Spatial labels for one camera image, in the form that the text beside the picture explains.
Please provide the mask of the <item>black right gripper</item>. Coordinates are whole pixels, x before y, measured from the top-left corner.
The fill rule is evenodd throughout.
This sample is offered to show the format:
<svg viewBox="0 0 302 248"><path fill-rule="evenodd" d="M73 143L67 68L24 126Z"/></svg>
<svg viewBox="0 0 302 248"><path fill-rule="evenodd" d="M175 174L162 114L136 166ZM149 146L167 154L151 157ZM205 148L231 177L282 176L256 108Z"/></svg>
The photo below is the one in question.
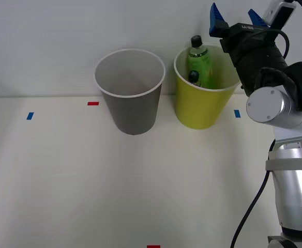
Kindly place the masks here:
<svg viewBox="0 0 302 248"><path fill-rule="evenodd" d="M229 27L216 4L212 4L209 35L220 37L220 44L225 53L234 56L275 44L278 30L269 28L253 9L248 11L248 15L253 25L237 23Z"/></svg>

